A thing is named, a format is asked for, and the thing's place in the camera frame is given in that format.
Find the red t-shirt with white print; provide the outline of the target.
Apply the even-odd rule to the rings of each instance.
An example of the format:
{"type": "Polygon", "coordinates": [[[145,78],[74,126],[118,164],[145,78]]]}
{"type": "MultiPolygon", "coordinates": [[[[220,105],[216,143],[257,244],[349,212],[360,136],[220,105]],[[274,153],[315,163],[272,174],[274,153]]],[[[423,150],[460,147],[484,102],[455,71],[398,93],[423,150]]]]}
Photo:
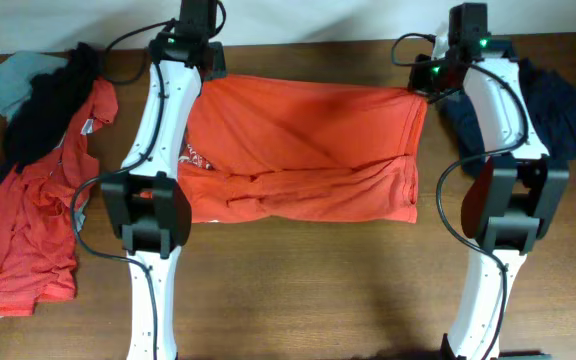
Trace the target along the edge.
{"type": "Polygon", "coordinates": [[[403,88],[231,75],[193,105],[178,182],[196,223],[413,223],[426,112],[403,88]]]}

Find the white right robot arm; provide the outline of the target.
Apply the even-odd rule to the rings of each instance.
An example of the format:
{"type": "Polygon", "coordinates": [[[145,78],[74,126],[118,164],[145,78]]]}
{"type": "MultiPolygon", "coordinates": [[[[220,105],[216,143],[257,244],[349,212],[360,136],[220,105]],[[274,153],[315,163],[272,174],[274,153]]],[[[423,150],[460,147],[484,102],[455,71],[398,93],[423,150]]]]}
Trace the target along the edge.
{"type": "Polygon", "coordinates": [[[550,156],[521,96],[519,65],[505,40],[475,35],[425,35],[430,56],[417,57],[414,89],[463,89],[474,107],[484,150],[481,173],[461,205],[461,227],[446,228],[469,250],[456,319],[443,335],[442,359],[498,359],[499,337],[519,270],[547,233],[569,179],[550,156]]]}

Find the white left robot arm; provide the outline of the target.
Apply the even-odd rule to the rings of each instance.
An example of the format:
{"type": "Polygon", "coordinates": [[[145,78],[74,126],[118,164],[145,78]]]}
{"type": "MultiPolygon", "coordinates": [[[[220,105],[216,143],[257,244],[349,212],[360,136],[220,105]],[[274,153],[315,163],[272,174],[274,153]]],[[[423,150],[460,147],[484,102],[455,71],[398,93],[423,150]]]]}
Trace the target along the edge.
{"type": "Polygon", "coordinates": [[[174,281],[192,210],[178,183],[187,122],[205,79],[223,62],[208,34],[162,31],[152,56],[146,104],[121,168],[101,190],[130,271],[129,360],[175,359],[174,281]]]}

